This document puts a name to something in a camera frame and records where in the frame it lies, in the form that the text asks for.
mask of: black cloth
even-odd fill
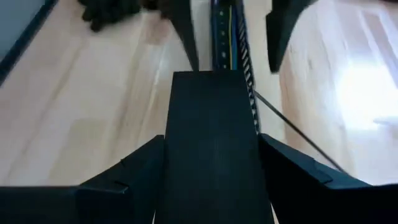
[[[137,14],[141,6],[137,0],[78,0],[86,7],[83,20],[90,22],[90,29],[100,31],[107,24],[117,23]]]

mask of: black panel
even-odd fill
[[[163,160],[164,137],[159,135],[82,186],[131,194],[131,223],[151,224],[162,183]]]
[[[301,12],[316,0],[273,0],[266,17],[268,60],[271,72],[278,72],[293,28]]]
[[[78,187],[1,187],[0,223],[78,223]]]
[[[198,71],[199,58],[195,42],[195,30],[192,24],[191,1],[166,0],[166,2],[167,8],[161,8],[162,13],[172,21],[175,31],[180,36],[192,70]]]
[[[175,73],[155,222],[273,223],[242,72]]]
[[[398,185],[369,186],[265,134],[259,148],[280,224],[396,223]]]

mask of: wooden floor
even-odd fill
[[[319,0],[272,75],[271,0],[244,3],[257,91],[351,175],[398,182],[398,5]],[[200,68],[210,70],[209,1],[192,0],[192,11]],[[174,28],[143,13],[92,34],[82,13],[60,0],[0,88],[1,185],[79,184],[165,133],[172,74],[190,70]],[[258,106],[264,133],[327,164]]]
[[[257,90],[352,176],[398,183],[398,4],[319,0],[300,16],[271,75],[262,29],[271,4],[261,2],[246,2]],[[329,165],[260,107],[263,132]]]

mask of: black cable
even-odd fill
[[[345,171],[341,166],[337,164],[336,161],[334,161],[330,156],[328,156],[319,146],[317,146],[309,137],[307,137],[301,130],[299,130],[296,125],[294,125],[289,119],[287,119],[281,112],[279,112],[272,104],[270,104],[264,97],[260,95],[256,90],[254,90],[254,95],[259,98],[260,101],[262,101],[269,109],[272,110],[278,117],[280,117],[282,120],[284,120],[297,134],[299,134],[301,137],[303,137],[315,150],[317,150],[323,157],[329,161],[331,164],[333,164],[340,172],[347,174],[347,171]]]

